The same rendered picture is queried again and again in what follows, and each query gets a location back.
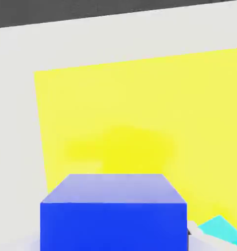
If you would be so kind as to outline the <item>large yellow box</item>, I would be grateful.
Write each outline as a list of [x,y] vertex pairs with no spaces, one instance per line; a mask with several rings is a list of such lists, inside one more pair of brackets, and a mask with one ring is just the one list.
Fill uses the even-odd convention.
[[197,224],[237,229],[237,49],[37,71],[47,190],[69,174],[163,174]]

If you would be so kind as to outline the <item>small cyan cube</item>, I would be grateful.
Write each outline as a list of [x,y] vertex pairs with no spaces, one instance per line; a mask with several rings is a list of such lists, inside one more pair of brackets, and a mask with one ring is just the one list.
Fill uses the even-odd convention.
[[220,215],[213,217],[198,227],[204,234],[237,245],[237,230]]

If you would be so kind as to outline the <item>small blue cube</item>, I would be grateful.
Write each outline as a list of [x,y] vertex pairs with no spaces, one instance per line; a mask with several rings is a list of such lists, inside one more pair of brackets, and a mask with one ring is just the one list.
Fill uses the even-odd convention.
[[161,174],[71,174],[40,204],[40,251],[188,251],[187,203]]

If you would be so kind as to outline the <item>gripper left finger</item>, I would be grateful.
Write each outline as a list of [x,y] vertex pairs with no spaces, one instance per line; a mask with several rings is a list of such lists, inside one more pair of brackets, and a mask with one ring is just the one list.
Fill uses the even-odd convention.
[[40,235],[28,236],[24,240],[24,251],[40,251]]

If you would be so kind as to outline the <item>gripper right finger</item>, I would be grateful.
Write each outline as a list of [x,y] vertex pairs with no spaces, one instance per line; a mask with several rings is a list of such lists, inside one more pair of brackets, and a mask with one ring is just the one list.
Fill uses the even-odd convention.
[[237,245],[204,234],[194,221],[187,221],[188,251],[237,251]]

